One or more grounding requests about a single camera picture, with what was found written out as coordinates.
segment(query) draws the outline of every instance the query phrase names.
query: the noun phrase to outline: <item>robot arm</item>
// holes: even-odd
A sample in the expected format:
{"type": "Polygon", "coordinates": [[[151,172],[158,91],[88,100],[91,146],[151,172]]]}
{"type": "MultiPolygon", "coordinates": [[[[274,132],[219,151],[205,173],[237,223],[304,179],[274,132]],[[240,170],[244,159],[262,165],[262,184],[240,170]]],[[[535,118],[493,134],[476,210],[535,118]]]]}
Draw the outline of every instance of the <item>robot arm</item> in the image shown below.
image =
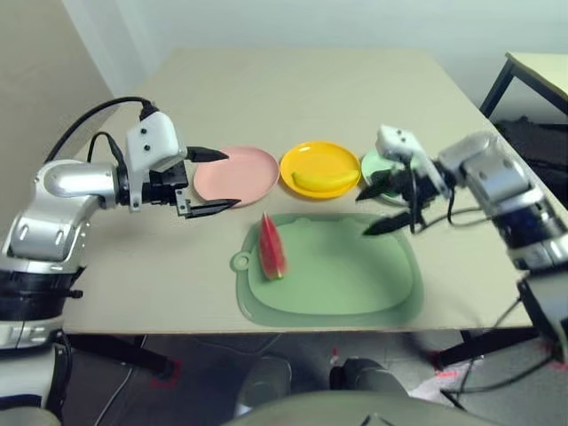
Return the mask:
{"type": "Polygon", "coordinates": [[[123,205],[138,212],[145,203],[169,204],[178,216],[190,218],[216,214],[240,201],[190,204],[184,160],[228,157],[183,145],[171,119],[149,102],[127,134],[125,160],[117,146],[113,149],[119,153],[118,166],[76,160],[45,163],[34,179],[33,200],[12,222],[0,251],[3,406],[21,404],[22,395],[35,395],[38,406],[60,410],[70,353],[53,343],[63,326],[65,301],[83,295],[71,287],[84,269],[83,251],[95,211],[123,205]]]}
{"type": "MultiPolygon", "coordinates": [[[[401,193],[428,226],[422,209],[439,196],[453,197],[456,186],[468,188],[507,245],[513,265],[528,271],[517,287],[532,323],[558,343],[559,360],[568,360],[568,232],[556,215],[538,178],[490,132],[470,135],[439,154],[436,161],[425,155],[414,135],[382,126],[377,139],[379,154],[407,166],[418,158],[414,173],[384,172],[358,200],[385,191],[401,193]]],[[[404,212],[373,224],[366,234],[394,231],[413,221],[404,212]]]]}

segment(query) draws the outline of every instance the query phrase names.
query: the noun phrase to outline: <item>white wall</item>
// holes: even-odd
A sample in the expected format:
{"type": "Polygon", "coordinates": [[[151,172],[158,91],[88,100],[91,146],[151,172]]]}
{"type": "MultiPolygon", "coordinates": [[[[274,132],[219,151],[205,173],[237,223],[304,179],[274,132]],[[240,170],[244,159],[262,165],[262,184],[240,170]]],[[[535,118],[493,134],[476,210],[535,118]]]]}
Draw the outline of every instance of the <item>white wall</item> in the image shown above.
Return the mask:
{"type": "MultiPolygon", "coordinates": [[[[29,203],[45,155],[77,116],[111,96],[60,0],[0,1],[0,238],[29,203]]],[[[80,127],[62,156],[102,124],[80,127]]]]}
{"type": "MultiPolygon", "coordinates": [[[[115,94],[144,81],[180,46],[389,46],[430,51],[480,105],[505,51],[568,52],[566,0],[64,1],[115,94]]],[[[566,120],[513,82],[493,118],[521,114],[566,120]]]]}

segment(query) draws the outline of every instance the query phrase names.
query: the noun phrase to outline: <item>table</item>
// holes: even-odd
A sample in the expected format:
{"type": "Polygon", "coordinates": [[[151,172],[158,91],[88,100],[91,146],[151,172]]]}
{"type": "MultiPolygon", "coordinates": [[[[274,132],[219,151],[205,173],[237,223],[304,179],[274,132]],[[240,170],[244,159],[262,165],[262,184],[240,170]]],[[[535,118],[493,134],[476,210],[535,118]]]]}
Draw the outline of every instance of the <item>table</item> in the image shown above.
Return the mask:
{"type": "MultiPolygon", "coordinates": [[[[496,131],[440,65],[413,50],[181,50],[136,93],[171,117],[187,145],[259,146],[276,158],[313,139],[343,144],[362,156],[373,149],[381,123],[413,131],[431,155],[471,132],[496,131]]],[[[137,119],[138,106],[123,106],[103,130],[123,146],[137,119]]],[[[85,155],[86,148],[78,157],[85,155]]],[[[100,144],[94,161],[111,158],[100,144]]],[[[186,167],[191,175],[194,166],[186,167]]],[[[166,206],[144,206],[136,215],[126,208],[101,211],[92,220],[89,267],[76,283],[84,297],[66,304],[66,331],[313,331],[263,327],[245,319],[229,260],[263,211],[397,211],[374,201],[356,204],[356,195],[353,190],[330,201],[307,201],[277,185],[256,204],[192,221],[166,206]]],[[[568,213],[548,196],[568,222],[568,213]]],[[[473,204],[468,193],[458,193],[456,208],[473,204]]],[[[438,201],[426,218],[445,212],[446,203],[438,201]]],[[[489,327],[517,297],[520,273],[490,225],[454,230],[443,223],[420,236],[406,235],[422,270],[424,306],[412,322],[392,330],[489,327]]],[[[528,325],[523,309],[504,323],[528,325]]]]}
{"type": "Polygon", "coordinates": [[[568,55],[508,51],[505,56],[507,62],[479,108],[483,115],[491,115],[513,77],[568,114],[568,55]]]}

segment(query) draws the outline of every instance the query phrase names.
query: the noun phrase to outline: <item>cutting board handle hole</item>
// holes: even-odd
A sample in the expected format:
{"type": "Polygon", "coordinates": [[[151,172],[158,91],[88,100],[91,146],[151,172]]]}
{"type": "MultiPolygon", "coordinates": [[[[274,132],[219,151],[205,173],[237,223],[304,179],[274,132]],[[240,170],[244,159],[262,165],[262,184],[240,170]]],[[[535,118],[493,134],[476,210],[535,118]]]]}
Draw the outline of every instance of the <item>cutting board handle hole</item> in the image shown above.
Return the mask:
{"type": "Polygon", "coordinates": [[[241,251],[233,256],[231,266],[235,271],[246,271],[249,268],[250,253],[241,251]]]}

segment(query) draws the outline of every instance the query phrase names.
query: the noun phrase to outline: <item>red watermelon flesh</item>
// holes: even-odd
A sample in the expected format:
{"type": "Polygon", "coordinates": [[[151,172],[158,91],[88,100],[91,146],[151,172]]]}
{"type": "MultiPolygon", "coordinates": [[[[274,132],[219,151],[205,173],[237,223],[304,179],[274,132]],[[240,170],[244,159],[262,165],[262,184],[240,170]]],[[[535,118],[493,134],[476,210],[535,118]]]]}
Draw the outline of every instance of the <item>red watermelon flesh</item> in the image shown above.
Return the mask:
{"type": "Polygon", "coordinates": [[[276,280],[284,277],[288,269],[286,257],[276,225],[266,213],[263,214],[258,233],[258,255],[266,278],[276,280]]]}

